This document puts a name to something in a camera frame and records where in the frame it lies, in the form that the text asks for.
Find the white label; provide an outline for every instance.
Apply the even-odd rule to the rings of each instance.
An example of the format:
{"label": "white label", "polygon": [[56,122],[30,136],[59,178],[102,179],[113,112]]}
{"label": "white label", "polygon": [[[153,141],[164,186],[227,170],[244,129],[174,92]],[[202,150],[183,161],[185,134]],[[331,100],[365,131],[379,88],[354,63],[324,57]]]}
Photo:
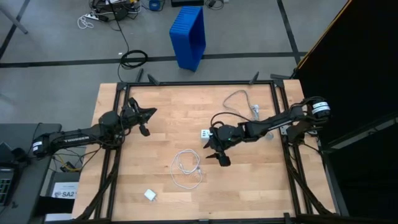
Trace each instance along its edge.
{"label": "white label", "polygon": [[35,142],[35,143],[33,143],[33,147],[39,146],[39,145],[43,145],[43,143],[42,143],[42,142]]}
{"label": "white label", "polygon": [[312,107],[315,109],[317,107],[320,106],[329,106],[327,102],[320,102],[320,103],[315,103],[314,105],[312,105]]}
{"label": "white label", "polygon": [[319,111],[323,111],[323,110],[330,110],[330,107],[329,106],[318,107],[317,109],[312,110],[312,114],[315,114],[315,113],[317,113]]}
{"label": "white label", "polygon": [[55,198],[75,199],[79,182],[60,182],[54,184],[52,196]]}
{"label": "white label", "polygon": [[[78,182],[61,182],[55,183],[54,190],[52,191],[52,197],[56,198],[76,198]],[[57,220],[70,220],[72,219],[71,214],[46,214],[45,221],[57,221]]]}

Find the wooden table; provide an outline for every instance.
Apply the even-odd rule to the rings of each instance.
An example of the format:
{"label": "wooden table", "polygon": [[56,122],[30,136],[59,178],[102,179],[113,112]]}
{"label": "wooden table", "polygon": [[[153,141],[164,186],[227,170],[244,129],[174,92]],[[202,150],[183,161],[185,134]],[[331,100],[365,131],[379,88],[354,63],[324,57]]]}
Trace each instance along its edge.
{"label": "wooden table", "polygon": [[[285,89],[289,104],[303,99],[298,80],[286,80]],[[210,148],[203,149],[205,142],[200,139],[200,131],[210,127],[210,119],[214,114],[225,111],[223,100],[236,90],[247,90],[251,104],[260,107],[260,119],[275,115],[269,85],[132,88],[130,96],[142,108],[156,107],[158,110],[147,124],[149,137],[142,136],[138,127],[134,127],[123,144],[113,221],[275,218],[283,217],[284,212],[294,216],[277,130],[273,130],[272,140],[262,138],[228,149],[226,153],[232,162],[229,167],[220,167],[216,159],[205,159],[213,151]],[[103,113],[112,110],[115,91],[115,83],[101,84],[93,124],[98,122]],[[243,94],[233,96],[227,104],[251,118]],[[230,115],[221,115],[217,120],[231,125],[242,122],[240,118]],[[317,146],[314,138],[306,137],[305,141],[313,147]],[[89,146],[87,151],[97,147]],[[195,150],[201,159],[203,181],[193,190],[176,186],[169,173],[172,159],[184,149]],[[334,212],[320,156],[307,146],[300,146],[300,152],[308,186],[319,201]],[[104,150],[97,153],[81,174],[73,208],[74,217],[82,213],[98,190],[103,157]],[[194,163],[190,154],[182,156],[182,161],[186,166],[193,166]],[[194,185],[198,181],[197,174],[183,175],[176,167],[173,169],[177,181],[184,185]],[[156,201],[150,202],[144,197],[147,189],[157,194]],[[300,190],[298,194],[304,212]],[[108,194],[104,196],[102,217],[105,216],[107,204]]]}

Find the blue storage bin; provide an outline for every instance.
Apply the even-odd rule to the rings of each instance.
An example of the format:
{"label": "blue storage bin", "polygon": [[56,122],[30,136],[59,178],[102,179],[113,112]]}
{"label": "blue storage bin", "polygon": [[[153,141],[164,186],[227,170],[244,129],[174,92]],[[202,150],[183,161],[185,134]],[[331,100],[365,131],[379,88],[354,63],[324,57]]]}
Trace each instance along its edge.
{"label": "blue storage bin", "polygon": [[170,28],[180,68],[196,71],[206,48],[203,8],[184,6]]}

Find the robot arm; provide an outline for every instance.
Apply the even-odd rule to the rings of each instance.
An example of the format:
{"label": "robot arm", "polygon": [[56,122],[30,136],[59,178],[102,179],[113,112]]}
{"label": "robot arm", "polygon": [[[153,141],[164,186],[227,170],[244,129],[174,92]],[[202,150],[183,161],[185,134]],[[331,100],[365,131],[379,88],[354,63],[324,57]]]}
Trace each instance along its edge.
{"label": "robot arm", "polygon": [[122,108],[120,115],[115,111],[109,111],[91,128],[47,133],[37,137],[32,145],[33,154],[36,157],[44,157],[60,149],[88,144],[99,144],[104,149],[116,149],[123,143],[131,128],[137,124],[140,125],[141,134],[148,136],[150,133],[144,124],[157,109],[142,109],[134,98],[130,98],[128,102],[129,104]]}
{"label": "robot arm", "polygon": [[[303,106],[307,106],[308,111],[303,110]],[[304,99],[300,103],[293,104],[289,110],[267,118],[264,121],[248,121],[238,123],[238,126],[224,124],[221,121],[213,123],[211,119],[210,138],[206,147],[211,147],[216,152],[207,158],[216,158],[221,166],[231,165],[229,157],[225,154],[225,150],[240,142],[254,142],[265,136],[267,132],[298,121],[297,125],[287,128],[287,139],[290,143],[298,143],[303,141],[306,131],[313,129],[314,126],[325,124],[330,117],[330,107],[325,99],[314,96]]]}

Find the white power adapter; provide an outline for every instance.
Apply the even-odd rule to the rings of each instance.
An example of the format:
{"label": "white power adapter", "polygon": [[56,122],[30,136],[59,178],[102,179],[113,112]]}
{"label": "white power adapter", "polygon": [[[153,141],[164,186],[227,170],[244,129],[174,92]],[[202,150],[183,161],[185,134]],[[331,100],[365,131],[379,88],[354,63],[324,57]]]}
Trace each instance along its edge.
{"label": "white power adapter", "polygon": [[148,198],[150,201],[153,201],[156,197],[156,193],[153,192],[151,189],[148,189],[144,193],[145,197]]}
{"label": "white power adapter", "polygon": [[210,131],[202,129],[202,131],[200,131],[200,139],[208,141],[210,139]]}

